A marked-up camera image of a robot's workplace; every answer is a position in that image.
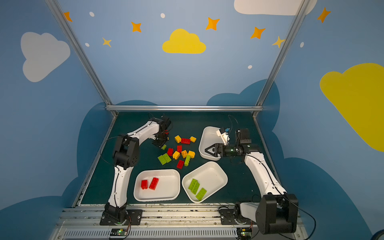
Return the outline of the green lego large brick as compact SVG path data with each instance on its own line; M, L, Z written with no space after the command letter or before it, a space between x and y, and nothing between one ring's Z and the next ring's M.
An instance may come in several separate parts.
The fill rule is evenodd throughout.
M164 154L158 157L158 160L162 165L170 163L172 161L171 157L168 154Z

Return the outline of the green lego brick long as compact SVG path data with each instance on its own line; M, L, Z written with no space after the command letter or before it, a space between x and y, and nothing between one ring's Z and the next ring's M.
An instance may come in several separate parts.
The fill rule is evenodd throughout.
M192 179L188 189L192 191L195 188L196 184L198 184L198 181L196 179Z

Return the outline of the red lego brick long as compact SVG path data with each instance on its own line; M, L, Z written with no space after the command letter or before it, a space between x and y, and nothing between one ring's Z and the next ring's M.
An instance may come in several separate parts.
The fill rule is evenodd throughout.
M151 184L149 186L149 189L150 190L155 190L157 185L159 183L159 178L153 178L152 181L151 181Z

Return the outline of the red lego brick small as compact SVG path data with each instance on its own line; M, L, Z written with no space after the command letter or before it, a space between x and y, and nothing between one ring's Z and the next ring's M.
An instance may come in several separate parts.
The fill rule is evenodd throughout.
M148 188L148 180L141 181L141 189L146 190Z

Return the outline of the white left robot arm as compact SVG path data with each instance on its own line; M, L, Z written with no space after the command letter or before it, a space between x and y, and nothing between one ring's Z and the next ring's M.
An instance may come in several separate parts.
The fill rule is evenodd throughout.
M169 140L168 128L170 125L171 120L166 116L151 118L137 130L117 137L113 152L115 171L113 186L109 200L105 204L100 225L121 226L126 224L129 219L126 211L127 191L132 171L140 160L140 145L144 141L152 139L155 146L163 147Z

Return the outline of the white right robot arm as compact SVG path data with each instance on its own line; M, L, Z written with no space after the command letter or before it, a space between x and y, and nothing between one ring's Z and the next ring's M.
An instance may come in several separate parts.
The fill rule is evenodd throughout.
M267 234L295 233L299 201L288 194L269 168L259 146L252 143L248 129L235 132L235 142L230 143L229 131L206 127L199 145L201 157L218 161L224 157L242 157L251 171L260 191L259 204L244 202L235 205L234 219L239 224L248 220L257 224L259 232Z

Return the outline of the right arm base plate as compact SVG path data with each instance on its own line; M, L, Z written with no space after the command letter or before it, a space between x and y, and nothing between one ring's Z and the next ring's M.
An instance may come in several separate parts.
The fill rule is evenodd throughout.
M243 217L239 209L218 209L222 225L250 225L251 220Z

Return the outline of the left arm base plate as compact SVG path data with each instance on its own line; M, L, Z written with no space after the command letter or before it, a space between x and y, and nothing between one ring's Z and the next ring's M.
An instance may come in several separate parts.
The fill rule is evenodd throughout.
M142 219L142 210L104 210L100 220L101 226L138 226Z

